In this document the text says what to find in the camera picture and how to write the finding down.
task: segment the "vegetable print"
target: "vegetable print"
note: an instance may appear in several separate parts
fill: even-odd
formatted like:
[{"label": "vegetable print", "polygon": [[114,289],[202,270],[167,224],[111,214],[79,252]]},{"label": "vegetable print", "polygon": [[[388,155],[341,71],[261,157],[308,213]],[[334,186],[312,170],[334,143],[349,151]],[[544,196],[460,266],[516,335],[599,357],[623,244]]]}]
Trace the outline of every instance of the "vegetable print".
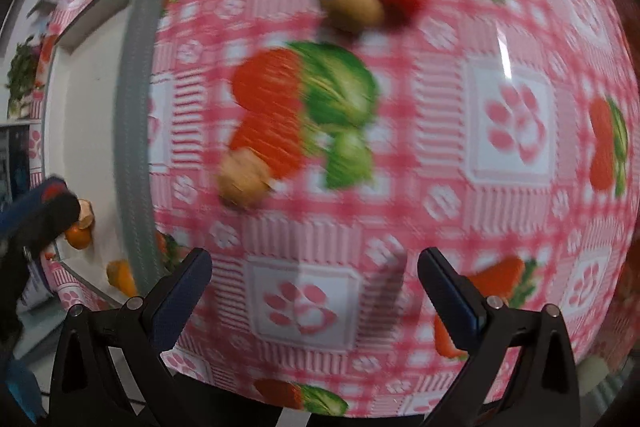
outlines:
[{"label": "vegetable print", "polygon": [[[303,156],[324,158],[324,187],[373,182],[365,129],[376,117],[380,89],[351,52],[332,44],[289,42],[260,51],[236,68],[231,90],[247,113],[229,149],[252,149],[275,179],[302,168]],[[328,144],[320,145],[321,136]]]}]

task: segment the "pink flower pattern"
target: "pink flower pattern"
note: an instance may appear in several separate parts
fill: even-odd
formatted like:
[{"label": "pink flower pattern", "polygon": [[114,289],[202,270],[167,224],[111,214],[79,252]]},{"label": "pink flower pattern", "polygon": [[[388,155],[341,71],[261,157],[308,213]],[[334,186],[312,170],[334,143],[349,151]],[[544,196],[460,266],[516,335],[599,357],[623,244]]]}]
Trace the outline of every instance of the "pink flower pattern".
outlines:
[{"label": "pink flower pattern", "polygon": [[288,281],[278,286],[279,295],[265,293],[265,304],[273,310],[269,320],[278,326],[295,325],[302,335],[314,335],[330,327],[337,315],[327,309],[326,294],[316,285],[307,284],[301,289]]},{"label": "pink flower pattern", "polygon": [[68,310],[74,304],[84,304],[78,293],[74,290],[68,292],[62,291],[58,295],[60,296],[60,300],[62,301],[62,307],[65,310]]},{"label": "pink flower pattern", "polygon": [[171,352],[164,357],[164,361],[173,367],[178,373],[193,377],[196,380],[205,381],[204,377],[197,371],[196,365],[186,357],[178,355],[178,353]]},{"label": "pink flower pattern", "polygon": [[593,7],[587,0],[571,0],[571,4],[574,7],[575,14],[582,24],[588,26],[594,35],[600,34],[600,21],[597,15],[593,11]]},{"label": "pink flower pattern", "polygon": [[588,265],[582,272],[580,279],[574,283],[572,294],[569,297],[569,304],[580,307],[592,296],[598,285],[598,274],[600,267],[597,262]]},{"label": "pink flower pattern", "polygon": [[29,137],[29,158],[36,159],[40,157],[40,131],[31,131]]},{"label": "pink flower pattern", "polygon": [[503,84],[500,94],[502,100],[492,100],[484,108],[493,123],[488,130],[489,142],[502,153],[517,151],[522,162],[530,165],[540,155],[546,140],[538,100],[526,84],[517,89]]}]

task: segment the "black object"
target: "black object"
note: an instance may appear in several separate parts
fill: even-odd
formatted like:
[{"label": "black object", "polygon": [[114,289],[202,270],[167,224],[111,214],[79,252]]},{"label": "black object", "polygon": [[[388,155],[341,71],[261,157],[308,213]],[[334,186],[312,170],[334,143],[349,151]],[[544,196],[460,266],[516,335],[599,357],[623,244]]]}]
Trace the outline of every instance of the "black object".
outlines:
[{"label": "black object", "polygon": [[209,254],[194,248],[146,298],[119,310],[72,306],[63,324],[51,377],[51,427],[142,427],[113,365],[109,347],[122,349],[148,409],[161,427],[196,427],[159,353],[170,349],[211,276]]},{"label": "black object", "polygon": [[[574,356],[558,307],[531,312],[485,299],[437,248],[420,254],[418,277],[453,343],[469,355],[422,427],[579,427]],[[520,356],[504,396],[483,408],[507,349],[516,346]]]},{"label": "black object", "polygon": [[[51,188],[56,193],[47,198]],[[47,179],[0,213],[0,349],[11,353],[22,331],[15,307],[29,280],[28,264],[75,223],[79,213],[78,199],[59,178]]]}]

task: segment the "orange carrot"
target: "orange carrot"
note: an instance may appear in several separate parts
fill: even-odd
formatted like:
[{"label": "orange carrot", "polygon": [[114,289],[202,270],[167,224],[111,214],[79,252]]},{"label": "orange carrot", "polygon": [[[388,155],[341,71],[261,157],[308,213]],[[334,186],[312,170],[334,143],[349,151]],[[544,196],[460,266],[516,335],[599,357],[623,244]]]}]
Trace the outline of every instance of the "orange carrot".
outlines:
[{"label": "orange carrot", "polygon": [[[520,283],[524,268],[525,264],[522,259],[516,256],[509,256],[475,275],[468,276],[468,279],[482,296],[497,295],[508,301],[514,289]],[[433,340],[436,351],[443,357],[456,359],[465,354],[464,351],[461,351],[453,344],[444,323],[437,315],[433,321]]]}]

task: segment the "blue fabric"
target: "blue fabric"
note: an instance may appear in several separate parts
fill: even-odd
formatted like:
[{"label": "blue fabric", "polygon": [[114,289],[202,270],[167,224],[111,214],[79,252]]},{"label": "blue fabric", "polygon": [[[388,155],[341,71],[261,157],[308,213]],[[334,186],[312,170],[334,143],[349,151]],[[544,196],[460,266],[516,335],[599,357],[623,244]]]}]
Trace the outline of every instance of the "blue fabric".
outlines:
[{"label": "blue fabric", "polygon": [[9,392],[32,422],[46,415],[38,381],[21,360],[9,359],[5,379]]}]

